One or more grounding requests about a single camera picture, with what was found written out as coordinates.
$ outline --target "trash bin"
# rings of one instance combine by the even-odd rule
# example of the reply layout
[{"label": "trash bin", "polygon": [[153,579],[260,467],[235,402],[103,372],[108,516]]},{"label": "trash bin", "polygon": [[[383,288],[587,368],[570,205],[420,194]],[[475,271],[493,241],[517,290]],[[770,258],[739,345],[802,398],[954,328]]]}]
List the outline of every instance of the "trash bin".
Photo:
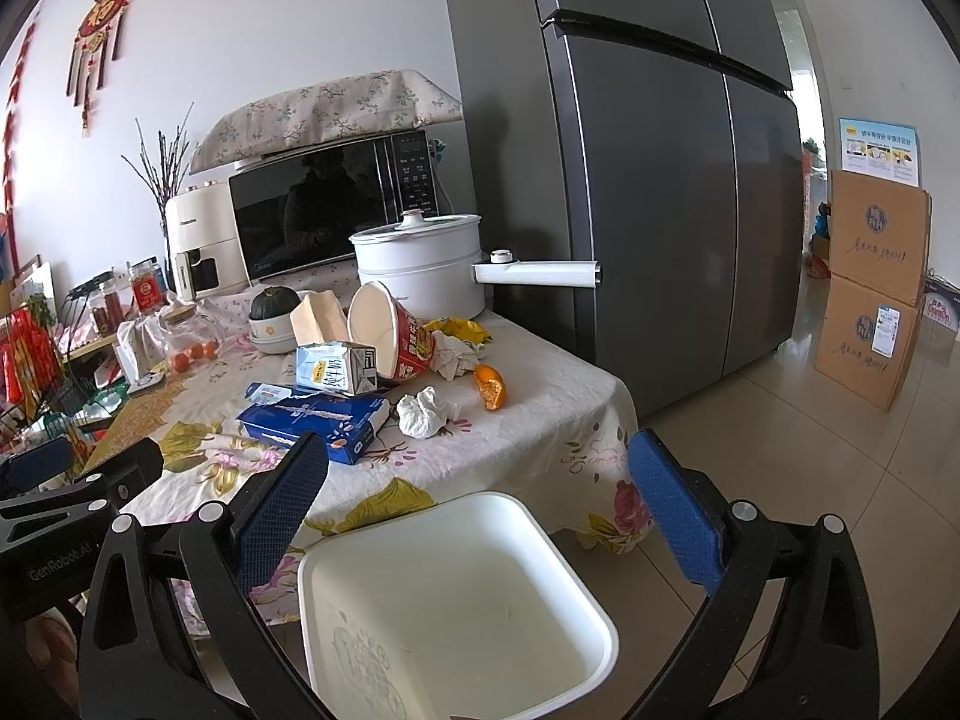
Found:
[{"label": "trash bin", "polygon": [[611,619],[500,493],[320,541],[299,603],[310,683],[339,720],[530,720],[594,690],[618,653]]}]

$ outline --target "white wall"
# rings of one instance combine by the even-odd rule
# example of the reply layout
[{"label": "white wall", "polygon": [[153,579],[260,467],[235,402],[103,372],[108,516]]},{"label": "white wall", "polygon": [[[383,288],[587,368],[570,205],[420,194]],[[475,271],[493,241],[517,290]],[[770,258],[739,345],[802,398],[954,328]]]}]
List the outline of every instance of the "white wall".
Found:
[{"label": "white wall", "polygon": [[[190,103],[195,143],[223,114],[327,79],[391,68],[424,73],[459,98],[446,0],[131,0],[122,57],[107,63],[88,137],[64,96],[70,50],[92,0],[43,0],[27,60],[16,142],[16,240],[64,289],[163,250],[155,201],[120,154],[144,130],[173,132]],[[20,39],[0,64],[6,90]],[[462,124],[445,125],[443,180],[473,205]]]},{"label": "white wall", "polygon": [[[960,283],[960,63],[920,0],[803,0],[841,117],[912,124],[933,196],[930,266]],[[853,89],[843,89],[851,79]],[[834,152],[832,165],[839,165]]]}]

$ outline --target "red paper cup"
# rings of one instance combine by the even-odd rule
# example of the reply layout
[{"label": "red paper cup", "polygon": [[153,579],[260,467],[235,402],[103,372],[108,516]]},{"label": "red paper cup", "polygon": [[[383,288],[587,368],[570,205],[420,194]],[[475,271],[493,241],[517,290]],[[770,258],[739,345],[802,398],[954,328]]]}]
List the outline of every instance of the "red paper cup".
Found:
[{"label": "red paper cup", "polygon": [[392,384],[403,384],[430,365],[433,336],[379,281],[357,290],[347,328],[351,341],[376,348],[376,373]]}]

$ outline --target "refrigerator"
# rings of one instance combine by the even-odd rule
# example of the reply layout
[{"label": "refrigerator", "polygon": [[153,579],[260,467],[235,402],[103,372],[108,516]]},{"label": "refrigerator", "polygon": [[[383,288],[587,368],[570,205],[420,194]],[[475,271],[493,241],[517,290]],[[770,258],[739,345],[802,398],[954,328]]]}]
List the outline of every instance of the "refrigerator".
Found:
[{"label": "refrigerator", "polygon": [[448,0],[481,241],[597,260],[493,308],[608,370],[639,415],[791,334],[800,132],[770,0]]}]

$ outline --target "green pumpkin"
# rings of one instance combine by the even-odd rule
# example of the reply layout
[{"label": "green pumpkin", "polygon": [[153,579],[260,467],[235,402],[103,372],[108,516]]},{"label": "green pumpkin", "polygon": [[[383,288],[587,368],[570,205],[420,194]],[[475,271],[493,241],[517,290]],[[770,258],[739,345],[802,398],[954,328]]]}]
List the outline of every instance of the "green pumpkin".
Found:
[{"label": "green pumpkin", "polygon": [[250,306],[251,319],[273,319],[289,314],[299,306],[299,297],[289,287],[267,287]]}]

